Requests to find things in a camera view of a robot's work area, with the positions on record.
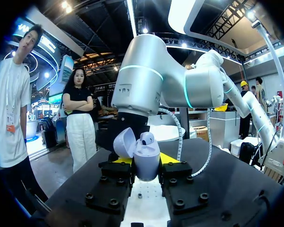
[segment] display screen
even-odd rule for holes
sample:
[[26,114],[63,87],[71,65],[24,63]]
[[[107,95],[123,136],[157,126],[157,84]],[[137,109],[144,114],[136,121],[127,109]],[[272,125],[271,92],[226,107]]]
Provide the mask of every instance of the display screen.
[[68,55],[63,56],[61,70],[60,70],[60,74],[59,74],[59,82],[60,83],[68,81],[68,78],[70,77],[73,68],[74,68],[73,59]]
[[58,94],[58,95],[55,95],[55,96],[52,96],[52,97],[49,97],[48,98],[48,103],[49,104],[56,103],[56,102],[60,102],[61,100],[62,100],[62,93]]

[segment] man's hair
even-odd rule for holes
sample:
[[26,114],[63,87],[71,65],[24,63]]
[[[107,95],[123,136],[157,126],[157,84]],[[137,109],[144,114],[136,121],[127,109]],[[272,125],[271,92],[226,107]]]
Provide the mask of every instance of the man's hair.
[[28,34],[28,33],[30,33],[31,31],[36,31],[37,33],[38,33],[38,38],[37,38],[37,40],[36,40],[36,42],[35,42],[35,45],[34,45],[34,47],[33,48],[35,48],[38,44],[39,44],[39,42],[40,42],[40,39],[41,39],[41,37],[42,37],[42,35],[43,35],[43,28],[42,28],[42,26],[41,25],[34,25],[34,26],[32,26],[30,29],[29,29],[29,31],[27,31],[25,34],[24,34],[24,36],[23,36],[23,38]]
[[258,81],[260,84],[263,83],[263,80],[261,79],[261,77],[257,77],[257,78],[256,78],[256,81]]

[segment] white pants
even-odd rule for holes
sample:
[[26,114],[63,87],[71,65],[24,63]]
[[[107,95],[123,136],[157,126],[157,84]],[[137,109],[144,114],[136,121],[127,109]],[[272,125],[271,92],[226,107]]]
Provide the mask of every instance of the white pants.
[[66,130],[75,173],[96,153],[94,123],[88,113],[71,114],[67,116]]

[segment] white robotic arm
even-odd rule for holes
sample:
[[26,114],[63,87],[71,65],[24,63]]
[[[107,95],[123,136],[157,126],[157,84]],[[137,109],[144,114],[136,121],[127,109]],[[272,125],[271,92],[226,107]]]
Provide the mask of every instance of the white robotic arm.
[[[252,115],[265,155],[279,142],[275,129],[251,92],[241,97],[232,80],[220,70],[222,63],[223,58],[210,50],[199,58],[194,69],[187,70],[168,54],[159,37],[139,35],[125,54],[112,106],[119,112],[148,117],[157,114],[160,102],[168,107],[211,108],[221,106],[225,94],[241,117]],[[265,165],[270,163],[276,172],[284,173],[282,158],[268,157]]]

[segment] sign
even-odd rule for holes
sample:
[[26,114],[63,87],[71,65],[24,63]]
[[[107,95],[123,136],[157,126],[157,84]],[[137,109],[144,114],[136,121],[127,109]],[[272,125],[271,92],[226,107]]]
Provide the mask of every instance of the sign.
[[95,88],[95,95],[100,96],[110,96],[114,93],[115,90],[115,83],[113,84],[104,84],[104,85],[98,85],[94,86]]
[[62,59],[60,74],[59,74],[59,82],[65,82],[67,83],[68,79],[70,78],[70,75],[72,73],[72,70],[74,68],[74,61],[71,58],[71,56],[64,55]]
[[55,96],[52,96],[52,97],[49,97],[48,98],[48,103],[49,104],[57,103],[57,102],[61,102],[61,100],[62,100],[62,93],[58,94],[58,95],[55,95]]
[[[23,37],[25,33],[28,32],[29,29],[33,26],[33,24],[21,18],[18,18],[15,23],[17,28],[14,32],[14,35],[20,37]],[[47,52],[52,58],[54,58],[57,64],[58,62],[60,62],[61,54],[59,48],[56,47],[56,45],[51,41],[49,37],[47,37],[46,35],[41,36],[38,46],[45,52]]]
[[38,105],[40,105],[40,104],[48,104],[48,101],[46,99],[40,99],[38,101]]

